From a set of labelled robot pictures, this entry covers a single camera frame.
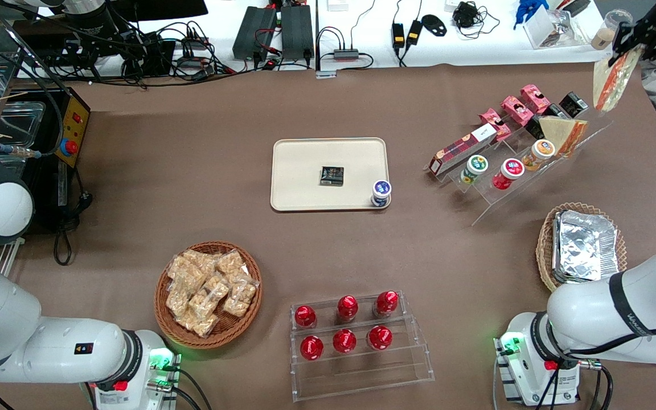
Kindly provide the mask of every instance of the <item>round wicker basket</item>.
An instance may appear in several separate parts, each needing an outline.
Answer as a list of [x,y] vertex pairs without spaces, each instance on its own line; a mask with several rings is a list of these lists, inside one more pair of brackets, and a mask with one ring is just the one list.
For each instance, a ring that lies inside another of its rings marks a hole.
[[572,210],[582,214],[588,215],[601,215],[607,218],[614,228],[617,230],[617,262],[619,263],[619,270],[627,269],[627,246],[624,244],[624,237],[622,233],[617,228],[617,224],[612,221],[612,218],[609,218],[609,215],[601,212],[598,208],[594,208],[591,205],[586,205],[586,203],[580,202],[567,202],[559,205],[551,210],[546,217],[546,220],[543,222],[543,227],[541,228],[541,233],[538,236],[538,246],[536,247],[536,262],[538,262],[538,270],[541,274],[541,280],[545,285],[550,289],[550,291],[556,290],[560,283],[555,279],[553,273],[552,263],[554,263],[554,229],[553,222],[555,215],[560,211]]
[[156,313],[158,325],[161,327],[161,331],[175,343],[179,343],[179,345],[190,347],[192,349],[196,348],[205,350],[208,348],[214,349],[224,346],[239,337],[242,332],[245,332],[247,327],[249,327],[252,321],[255,320],[257,311],[260,310],[260,304],[263,302],[263,280],[262,277],[260,277],[260,268],[257,267],[257,263],[252,255],[248,254],[247,251],[237,245],[229,242],[202,242],[190,246],[189,249],[210,254],[227,253],[232,249],[237,249],[245,264],[247,264],[249,275],[260,281],[260,286],[257,288],[257,294],[252,299],[252,304],[249,309],[247,309],[247,314],[243,317],[235,317],[232,314],[228,314],[227,312],[222,311],[221,306],[224,304],[224,301],[221,301],[219,307],[216,309],[216,315],[219,317],[219,321],[216,323],[216,326],[208,337],[201,338],[198,337],[196,333],[190,332],[189,330],[184,329],[184,327],[180,327],[175,321],[174,315],[172,315],[169,308],[166,307],[166,298],[169,296],[167,288],[169,287],[169,283],[171,283],[171,278],[166,275],[166,268],[169,266],[167,265],[161,273],[158,285],[156,286],[156,293],[154,294],[154,311]]

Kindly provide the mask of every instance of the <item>pink box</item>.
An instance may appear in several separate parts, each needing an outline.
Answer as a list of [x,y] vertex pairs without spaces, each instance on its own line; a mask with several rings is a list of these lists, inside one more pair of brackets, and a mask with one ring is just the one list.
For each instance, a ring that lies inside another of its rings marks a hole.
[[515,122],[523,127],[533,118],[533,112],[514,96],[508,96],[500,106]]
[[528,84],[520,89],[520,100],[536,114],[540,114],[551,104],[535,84]]
[[490,108],[487,110],[487,112],[485,112],[485,114],[480,114],[478,116],[479,121],[482,124],[490,124],[498,132],[495,136],[495,140],[497,142],[505,140],[505,138],[510,135],[510,127],[508,127],[508,125],[505,124],[502,119],[500,119],[500,115],[498,115],[494,109]]

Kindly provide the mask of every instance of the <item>wire rack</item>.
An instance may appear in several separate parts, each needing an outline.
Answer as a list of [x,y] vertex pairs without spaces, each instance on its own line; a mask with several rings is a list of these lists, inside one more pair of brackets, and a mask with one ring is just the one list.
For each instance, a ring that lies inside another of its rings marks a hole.
[[24,239],[17,238],[8,244],[0,245],[0,273],[4,277],[9,277],[11,266],[14,265],[14,258],[23,243]]

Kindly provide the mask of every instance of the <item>red bottle cap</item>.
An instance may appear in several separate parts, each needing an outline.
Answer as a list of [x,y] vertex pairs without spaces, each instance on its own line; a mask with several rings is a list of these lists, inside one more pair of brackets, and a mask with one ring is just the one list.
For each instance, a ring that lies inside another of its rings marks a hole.
[[359,312],[359,302],[351,295],[343,296],[338,301],[338,316],[342,319],[353,319]]
[[381,325],[374,326],[373,329],[369,331],[367,337],[369,345],[372,348],[375,348],[375,350],[384,350],[391,345],[391,340],[393,340],[391,330]]
[[295,323],[299,327],[312,327],[317,320],[315,311],[310,306],[303,305],[295,310]]
[[323,342],[313,335],[304,338],[300,343],[300,354],[305,360],[317,360],[323,354]]
[[349,329],[341,329],[333,335],[333,347],[336,352],[348,353],[356,348],[356,335]]
[[393,290],[381,293],[376,298],[376,312],[379,314],[391,313],[399,305],[399,294]]

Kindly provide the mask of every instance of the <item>plastic cup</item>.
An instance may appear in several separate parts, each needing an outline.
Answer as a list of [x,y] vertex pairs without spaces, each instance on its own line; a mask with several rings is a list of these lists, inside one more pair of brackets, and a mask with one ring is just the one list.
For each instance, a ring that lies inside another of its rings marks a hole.
[[614,41],[614,35],[617,33],[619,24],[632,23],[632,15],[629,11],[622,9],[614,9],[604,16],[604,23],[601,28],[596,32],[593,40],[591,40],[591,47],[597,50],[603,50]]

